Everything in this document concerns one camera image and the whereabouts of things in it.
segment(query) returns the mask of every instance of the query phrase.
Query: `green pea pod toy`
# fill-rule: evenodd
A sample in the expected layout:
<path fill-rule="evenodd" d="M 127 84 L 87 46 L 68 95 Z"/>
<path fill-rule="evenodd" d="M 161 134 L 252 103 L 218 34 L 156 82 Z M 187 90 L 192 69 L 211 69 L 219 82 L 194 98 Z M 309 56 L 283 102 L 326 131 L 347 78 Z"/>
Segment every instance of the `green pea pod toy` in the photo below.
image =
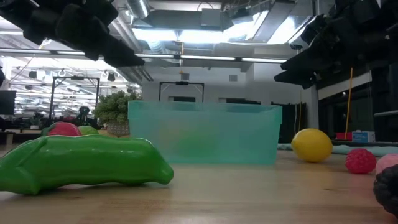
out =
<path fill-rule="evenodd" d="M 68 184 L 168 184 L 173 169 L 145 139 L 44 136 L 0 160 L 0 191 L 36 195 Z"/>

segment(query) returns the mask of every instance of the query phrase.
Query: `translucent plastic container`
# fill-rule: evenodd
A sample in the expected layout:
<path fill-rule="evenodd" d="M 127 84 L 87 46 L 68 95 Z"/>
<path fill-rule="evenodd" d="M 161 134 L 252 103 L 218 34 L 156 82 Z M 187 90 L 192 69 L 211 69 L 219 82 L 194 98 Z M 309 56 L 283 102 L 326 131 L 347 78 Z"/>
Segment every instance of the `translucent plastic container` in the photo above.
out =
<path fill-rule="evenodd" d="M 130 101 L 129 122 L 171 163 L 273 164 L 282 107 Z"/>

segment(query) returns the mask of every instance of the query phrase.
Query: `teal tray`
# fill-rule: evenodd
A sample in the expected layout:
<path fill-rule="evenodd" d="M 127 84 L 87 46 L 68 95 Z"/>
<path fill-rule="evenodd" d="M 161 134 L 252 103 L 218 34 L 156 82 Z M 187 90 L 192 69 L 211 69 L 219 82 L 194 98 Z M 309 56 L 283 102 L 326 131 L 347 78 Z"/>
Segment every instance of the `teal tray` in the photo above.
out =
<path fill-rule="evenodd" d="M 282 107 L 130 101 L 129 123 L 171 163 L 273 164 Z"/>

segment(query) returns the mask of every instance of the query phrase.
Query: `toy fruit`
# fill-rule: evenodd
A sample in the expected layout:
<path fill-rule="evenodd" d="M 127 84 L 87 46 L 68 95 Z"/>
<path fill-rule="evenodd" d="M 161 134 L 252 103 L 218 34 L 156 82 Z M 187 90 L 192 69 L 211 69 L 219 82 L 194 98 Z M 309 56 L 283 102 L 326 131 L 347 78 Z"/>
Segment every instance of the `toy fruit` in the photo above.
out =
<path fill-rule="evenodd" d="M 330 138 L 317 129 L 299 131 L 292 140 L 294 153 L 307 162 L 321 162 L 333 149 Z"/>
<path fill-rule="evenodd" d="M 53 123 L 50 127 L 44 128 L 42 131 L 42 135 L 81 136 L 81 132 L 74 124 L 68 122 L 56 122 Z"/>
<path fill-rule="evenodd" d="M 376 175 L 373 193 L 384 209 L 398 218 L 398 165 L 385 168 Z"/>
<path fill-rule="evenodd" d="M 376 174 L 380 174 L 385 168 L 398 164 L 398 154 L 387 154 L 376 163 Z"/>
<path fill-rule="evenodd" d="M 374 170 L 376 157 L 366 149 L 353 149 L 347 154 L 345 165 L 353 174 L 367 174 Z"/>
<path fill-rule="evenodd" d="M 79 126 L 78 129 L 81 132 L 81 135 L 98 134 L 97 129 L 91 126 Z"/>
<path fill-rule="evenodd" d="M 36 195 L 68 184 L 168 184 L 173 169 L 145 139 L 45 136 L 0 160 L 0 191 Z"/>

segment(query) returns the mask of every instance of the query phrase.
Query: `red object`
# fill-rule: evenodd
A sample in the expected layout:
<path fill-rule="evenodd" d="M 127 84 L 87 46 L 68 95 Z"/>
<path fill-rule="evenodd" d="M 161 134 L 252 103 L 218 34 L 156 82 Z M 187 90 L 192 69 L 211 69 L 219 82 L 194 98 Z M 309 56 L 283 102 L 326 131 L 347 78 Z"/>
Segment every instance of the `red object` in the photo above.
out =
<path fill-rule="evenodd" d="M 346 140 L 352 141 L 353 140 L 353 133 L 347 133 L 347 139 L 344 139 L 346 133 L 336 133 L 336 140 Z"/>
<path fill-rule="evenodd" d="M 42 135 L 81 136 L 81 132 L 74 124 L 68 122 L 56 122 L 50 127 L 43 129 Z"/>
<path fill-rule="evenodd" d="M 353 149 L 347 154 L 345 165 L 353 174 L 367 174 L 376 167 L 376 157 L 366 149 Z"/>

